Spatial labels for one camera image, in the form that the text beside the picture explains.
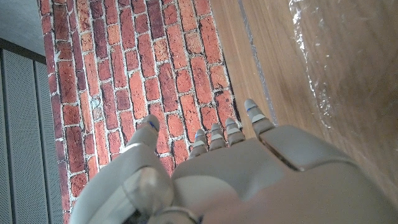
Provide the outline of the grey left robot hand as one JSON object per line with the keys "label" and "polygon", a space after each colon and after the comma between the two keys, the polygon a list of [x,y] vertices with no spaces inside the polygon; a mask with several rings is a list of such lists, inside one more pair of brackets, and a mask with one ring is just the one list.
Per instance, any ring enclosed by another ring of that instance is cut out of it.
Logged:
{"label": "grey left robot hand", "polygon": [[232,119],[198,130],[167,173],[146,116],[121,154],[80,193],[71,223],[396,223],[397,208],[345,153],[244,103],[255,137]]}

